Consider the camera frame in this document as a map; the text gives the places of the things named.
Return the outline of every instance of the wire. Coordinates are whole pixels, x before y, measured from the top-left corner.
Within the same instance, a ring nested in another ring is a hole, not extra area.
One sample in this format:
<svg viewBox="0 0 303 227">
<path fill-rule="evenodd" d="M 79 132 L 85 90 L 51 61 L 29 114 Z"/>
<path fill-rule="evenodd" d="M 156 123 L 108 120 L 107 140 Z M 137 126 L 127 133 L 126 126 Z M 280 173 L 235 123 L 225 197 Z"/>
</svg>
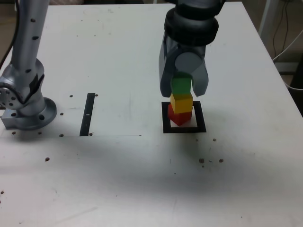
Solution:
<svg viewBox="0 0 303 227">
<path fill-rule="evenodd" d="M 290 2 L 288 1 L 286 3 L 286 6 L 285 6 L 285 15 L 286 15 L 286 33 L 285 33 L 285 38 L 284 38 L 284 43 L 283 43 L 283 47 L 282 47 L 282 50 L 281 52 L 284 50 L 284 47 L 285 47 L 285 43 L 286 43 L 286 39 L 287 39 L 287 35 L 288 35 L 288 14 L 287 14 L 287 6 Z"/>
<path fill-rule="evenodd" d="M 274 61 L 275 59 L 277 59 L 281 54 L 283 54 L 285 51 L 288 50 L 288 48 L 294 44 L 294 42 L 299 38 L 299 36 L 303 33 L 303 30 L 299 33 L 299 35 L 289 44 L 289 46 L 283 50 L 278 56 L 276 56 L 275 58 L 273 58 L 272 60 Z"/>
<path fill-rule="evenodd" d="M 288 46 L 285 50 L 283 50 L 278 56 L 276 56 L 272 61 L 274 61 L 274 60 L 277 59 L 281 54 L 283 54 L 285 51 L 287 51 L 287 49 L 288 49 L 292 44 L 294 44 L 294 42 L 300 37 L 300 35 L 301 35 L 302 33 L 303 33 L 303 29 L 302 29 L 302 31 L 299 33 L 299 35 L 298 35 L 298 36 L 289 44 L 289 46 Z M 284 84 L 286 85 L 286 87 L 288 87 L 288 88 L 290 88 L 290 89 L 292 89 L 292 90 L 303 91 L 303 89 L 291 87 L 291 86 L 289 86 L 288 84 L 286 84 L 285 81 L 283 81 L 283 82 L 284 82 Z"/>
<path fill-rule="evenodd" d="M 288 88 L 290 88 L 290 89 L 292 89 L 292 90 L 303 91 L 303 88 L 294 88 L 294 87 L 289 86 L 289 85 L 286 84 L 286 83 L 285 83 L 285 85 L 286 85 L 286 87 L 288 87 Z"/>
<path fill-rule="evenodd" d="M 13 36 L 13 39 L 9 45 L 9 48 L 7 49 L 7 51 L 5 52 L 4 56 L 3 56 L 3 59 L 1 60 L 0 62 L 0 70 L 4 64 L 4 61 L 6 60 L 11 48 L 13 47 L 14 43 L 15 43 L 15 40 L 16 40 L 16 37 L 17 37 L 17 34 L 18 34 L 18 30 L 19 30 L 19 21 L 20 21 L 20 8 L 19 8 L 19 1 L 18 0 L 15 0 L 15 4 L 16 4 L 16 11 L 17 11 L 17 21 L 16 21 L 16 26 L 15 26 L 15 32 L 14 32 L 14 36 Z"/>
<path fill-rule="evenodd" d="M 283 12 L 284 12 L 284 7 L 285 7 L 286 4 L 287 4 L 287 2 L 284 2 L 284 5 L 283 5 L 283 7 L 282 7 L 282 12 L 281 12 L 281 19 L 280 19 L 280 21 L 279 21 L 278 26 L 276 27 L 276 31 L 275 31 L 274 38 L 273 38 L 273 47 L 274 47 L 274 51 L 275 51 L 275 57 L 276 57 L 275 38 L 276 38 L 276 35 L 277 35 L 277 33 L 278 33 L 278 30 L 279 30 L 279 28 L 280 28 L 280 26 L 281 26 L 282 20 L 283 20 Z"/>
</svg>

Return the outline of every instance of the wooden block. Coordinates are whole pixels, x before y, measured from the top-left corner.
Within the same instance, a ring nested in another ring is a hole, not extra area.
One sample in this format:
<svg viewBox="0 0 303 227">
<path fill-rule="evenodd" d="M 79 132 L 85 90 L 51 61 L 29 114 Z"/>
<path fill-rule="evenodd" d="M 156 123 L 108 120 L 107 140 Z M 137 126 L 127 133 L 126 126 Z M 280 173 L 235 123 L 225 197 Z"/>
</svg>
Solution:
<svg viewBox="0 0 303 227">
<path fill-rule="evenodd" d="M 189 94 L 171 94 L 170 103 L 175 114 L 191 112 L 193 110 L 193 97 Z"/>
<path fill-rule="evenodd" d="M 171 81 L 173 94 L 189 94 L 191 88 L 191 76 L 186 73 L 177 73 Z"/>
<path fill-rule="evenodd" d="M 186 113 L 174 113 L 171 104 L 168 107 L 168 118 L 173 121 L 177 126 L 181 126 L 191 119 L 192 111 Z"/>
</svg>

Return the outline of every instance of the red block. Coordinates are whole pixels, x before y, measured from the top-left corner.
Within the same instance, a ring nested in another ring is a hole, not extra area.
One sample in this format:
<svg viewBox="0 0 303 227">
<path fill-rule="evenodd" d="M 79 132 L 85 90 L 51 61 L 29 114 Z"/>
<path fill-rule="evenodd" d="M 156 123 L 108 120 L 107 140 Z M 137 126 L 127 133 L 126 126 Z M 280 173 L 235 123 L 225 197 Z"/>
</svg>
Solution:
<svg viewBox="0 0 303 227">
<path fill-rule="evenodd" d="M 191 112 L 186 113 L 174 113 L 174 110 L 172 109 L 171 104 L 169 104 L 168 109 L 168 117 L 171 121 L 173 121 L 177 126 L 183 125 L 185 122 L 188 122 L 191 119 Z"/>
</svg>

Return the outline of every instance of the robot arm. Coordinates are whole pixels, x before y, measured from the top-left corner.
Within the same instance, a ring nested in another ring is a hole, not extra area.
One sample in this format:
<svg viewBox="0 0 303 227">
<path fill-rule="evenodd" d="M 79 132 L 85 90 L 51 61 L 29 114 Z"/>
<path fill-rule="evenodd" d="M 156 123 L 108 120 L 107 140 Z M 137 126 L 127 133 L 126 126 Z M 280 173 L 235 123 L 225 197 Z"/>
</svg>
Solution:
<svg viewBox="0 0 303 227">
<path fill-rule="evenodd" d="M 160 90 L 170 97 L 171 81 L 178 73 L 192 78 L 196 96 L 204 95 L 208 85 L 205 67 L 205 46 L 218 31 L 214 18 L 225 0 L 176 0 L 175 8 L 168 11 L 164 24 L 164 38 L 159 56 Z"/>
<path fill-rule="evenodd" d="M 55 103 L 44 98 L 44 68 L 37 59 L 49 0 L 22 0 L 17 6 L 17 33 L 10 64 L 0 77 L 0 104 L 6 107 L 2 121 L 7 129 L 33 130 L 56 116 Z"/>
</svg>

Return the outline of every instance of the black tape marking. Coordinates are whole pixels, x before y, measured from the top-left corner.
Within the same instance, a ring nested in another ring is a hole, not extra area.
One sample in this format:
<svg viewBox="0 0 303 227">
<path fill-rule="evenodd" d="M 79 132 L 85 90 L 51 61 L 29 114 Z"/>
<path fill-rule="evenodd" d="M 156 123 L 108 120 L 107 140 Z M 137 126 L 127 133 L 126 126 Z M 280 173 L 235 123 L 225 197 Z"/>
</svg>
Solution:
<svg viewBox="0 0 303 227">
<path fill-rule="evenodd" d="M 90 120 L 93 114 L 93 107 L 95 101 L 95 93 L 88 93 L 82 118 L 82 124 L 80 129 L 80 136 L 89 135 Z"/>
<path fill-rule="evenodd" d="M 193 107 L 196 114 L 197 127 L 176 127 L 172 128 L 170 119 L 168 118 L 168 107 L 170 102 L 162 102 L 162 120 L 163 120 L 163 133 L 199 133 L 206 132 L 204 117 L 202 113 L 201 103 L 199 101 L 193 102 Z"/>
</svg>

